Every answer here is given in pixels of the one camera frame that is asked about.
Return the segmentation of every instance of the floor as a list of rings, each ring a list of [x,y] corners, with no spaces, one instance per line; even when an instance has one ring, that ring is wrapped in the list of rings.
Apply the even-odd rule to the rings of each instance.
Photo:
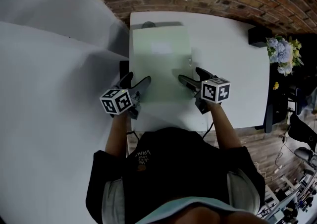
[[[300,115],[300,119],[315,130],[315,115],[303,111]],[[295,183],[294,179],[300,178],[302,171],[305,168],[304,162],[296,157],[291,151],[294,151],[299,147],[308,148],[308,145],[292,138],[287,138],[287,141],[285,142],[286,146],[284,146],[282,138],[287,128],[288,125],[286,124],[286,121],[284,121],[274,125],[273,131],[269,134],[265,134],[264,130],[255,130],[254,127],[235,130],[240,137],[242,145],[248,148],[252,160],[259,164],[260,171],[266,172],[267,179],[265,179],[265,182],[272,190],[284,186],[285,182],[280,179],[283,175],[285,175],[292,183]],[[139,138],[142,134],[142,132],[137,132]],[[211,131],[206,135],[205,141],[218,147],[215,131]],[[133,134],[128,135],[129,153],[135,149],[137,142],[138,140]],[[276,160],[280,150],[283,154]],[[283,165],[283,168],[274,174],[274,171],[280,165]]]

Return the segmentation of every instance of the black and white cube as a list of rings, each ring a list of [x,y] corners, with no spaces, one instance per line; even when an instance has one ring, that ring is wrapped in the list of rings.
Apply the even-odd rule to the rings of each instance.
[[[229,99],[230,82],[224,78],[202,81],[201,98],[212,103],[221,103]]]
[[[101,97],[105,112],[119,115],[133,104],[127,89],[108,89]]]

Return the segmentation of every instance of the black t-shirt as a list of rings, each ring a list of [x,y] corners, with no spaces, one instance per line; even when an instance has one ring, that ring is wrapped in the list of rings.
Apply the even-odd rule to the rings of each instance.
[[[237,168],[251,180],[262,204],[265,182],[246,147],[220,150],[198,133],[177,128],[146,132],[123,161],[103,151],[94,154],[86,206],[101,224],[105,184],[120,178],[127,224],[181,197],[216,198],[229,204],[227,174]]]

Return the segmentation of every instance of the desk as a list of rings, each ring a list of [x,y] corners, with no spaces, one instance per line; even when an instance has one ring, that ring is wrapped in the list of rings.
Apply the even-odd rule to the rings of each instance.
[[[239,21],[186,12],[134,12],[130,18],[130,71],[133,71],[134,29],[151,21],[160,26],[186,26],[195,66],[231,81],[230,100],[222,104],[232,126],[243,128],[262,125],[264,121],[269,60],[266,48],[248,44],[248,29],[253,26]],[[211,115],[201,115],[195,100],[187,102],[141,103],[136,131],[155,131],[174,126],[190,131],[206,131]]]

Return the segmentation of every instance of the forearm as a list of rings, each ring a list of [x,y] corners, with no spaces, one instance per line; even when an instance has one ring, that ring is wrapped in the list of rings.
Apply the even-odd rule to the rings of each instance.
[[[241,142],[235,133],[229,119],[219,104],[208,104],[216,130],[220,149],[241,147]]]
[[[106,144],[105,152],[119,158],[126,157],[127,147],[127,113],[115,115],[112,120],[112,126],[109,138]]]

